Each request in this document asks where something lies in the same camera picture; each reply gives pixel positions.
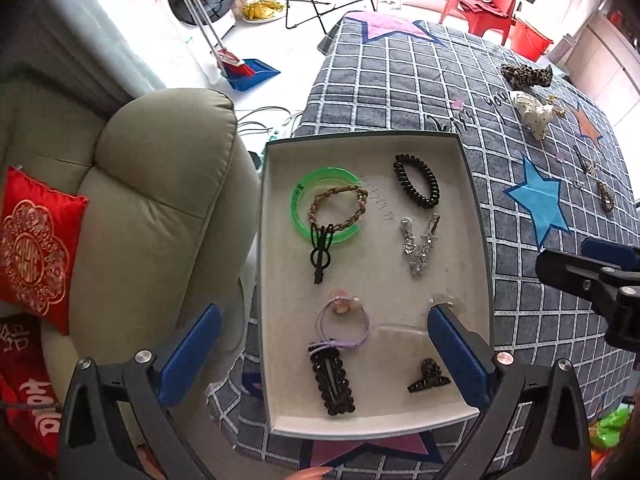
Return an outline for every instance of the metal bolt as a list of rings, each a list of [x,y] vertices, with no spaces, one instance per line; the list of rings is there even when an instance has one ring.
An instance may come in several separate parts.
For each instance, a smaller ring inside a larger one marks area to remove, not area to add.
[[[91,364],[91,359],[89,359],[88,357],[83,357],[82,359],[80,359],[78,361],[77,366],[81,370],[84,370],[84,369],[88,368],[90,364]]]
[[[509,352],[500,352],[497,359],[500,364],[505,366],[513,364],[513,356]]]
[[[568,359],[560,359],[558,361],[558,368],[560,368],[562,371],[568,372],[573,367],[574,366],[571,364],[571,361],[569,361]]]
[[[136,354],[136,362],[148,363],[151,361],[151,352],[149,350],[141,350]]]

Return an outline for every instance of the beige leather sofa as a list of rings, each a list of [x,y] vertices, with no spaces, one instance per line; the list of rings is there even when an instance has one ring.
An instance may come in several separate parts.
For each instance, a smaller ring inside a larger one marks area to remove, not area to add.
[[[258,178],[236,126],[231,101],[213,90],[153,92],[106,120],[32,78],[0,84],[2,192],[13,165],[89,197],[69,290],[70,334],[42,323],[61,402],[79,357],[127,361],[212,302],[223,331],[199,387],[233,364],[253,290],[247,254],[258,205]],[[0,316],[19,310],[3,305]]]

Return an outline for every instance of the brown coil hair tie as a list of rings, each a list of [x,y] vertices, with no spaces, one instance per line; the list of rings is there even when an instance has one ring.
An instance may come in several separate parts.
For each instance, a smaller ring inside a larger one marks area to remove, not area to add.
[[[364,215],[366,211],[366,205],[367,205],[367,196],[369,196],[369,192],[366,189],[361,188],[360,186],[356,186],[355,184],[350,184],[349,186],[342,186],[342,187],[330,187],[324,193],[317,194],[316,197],[314,198],[314,201],[311,203],[311,207],[309,207],[309,221],[312,224],[318,225],[316,212],[318,211],[318,206],[320,205],[322,200],[329,198],[331,195],[337,195],[347,191],[356,192],[356,195],[358,196],[357,197],[358,208],[356,209],[355,213],[353,213],[344,222],[338,225],[334,225],[334,233],[337,233],[338,231],[342,231],[343,229],[346,229],[347,227],[351,227],[353,224],[355,224],[358,221],[358,219],[362,215]]]

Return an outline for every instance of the green bracelet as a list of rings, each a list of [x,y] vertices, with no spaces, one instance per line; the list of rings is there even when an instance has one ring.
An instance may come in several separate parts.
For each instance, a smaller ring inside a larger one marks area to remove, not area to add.
[[[321,180],[333,180],[347,185],[360,185],[360,180],[357,176],[355,176],[353,173],[349,173],[349,171],[347,170],[342,170],[341,168],[321,168],[320,170],[312,171],[298,183],[298,185],[293,190],[293,194],[291,195],[291,219],[293,220],[293,225],[295,225],[296,229],[307,240],[309,240],[310,226],[305,227],[302,224],[300,215],[298,214],[298,203],[300,202],[300,197],[304,193],[305,189],[314,186]],[[347,238],[351,238],[359,230],[360,228],[356,224],[352,225],[351,227],[347,227],[345,230],[334,234],[332,243],[337,244],[339,242],[343,242]]]

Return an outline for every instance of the blue dustpan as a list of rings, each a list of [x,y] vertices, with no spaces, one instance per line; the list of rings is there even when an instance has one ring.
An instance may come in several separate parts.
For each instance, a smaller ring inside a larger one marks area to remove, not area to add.
[[[235,75],[227,71],[226,79],[234,90],[244,92],[280,73],[280,70],[276,70],[258,59],[244,59],[244,62],[254,69],[255,74]]]

